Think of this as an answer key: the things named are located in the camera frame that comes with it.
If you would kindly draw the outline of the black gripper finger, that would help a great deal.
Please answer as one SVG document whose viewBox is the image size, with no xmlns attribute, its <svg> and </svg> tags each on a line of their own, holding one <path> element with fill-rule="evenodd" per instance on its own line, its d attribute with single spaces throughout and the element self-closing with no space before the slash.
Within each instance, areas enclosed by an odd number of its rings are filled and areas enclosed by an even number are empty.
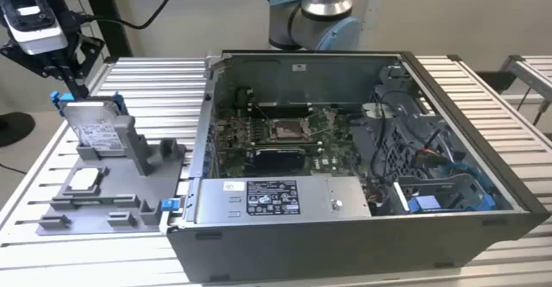
<svg viewBox="0 0 552 287">
<path fill-rule="evenodd" d="M 89 95 L 89 89 L 84 83 L 84 79 L 66 65 L 57 67 L 60 72 L 60 79 L 65 84 L 73 98 L 86 98 Z"/>
</svg>

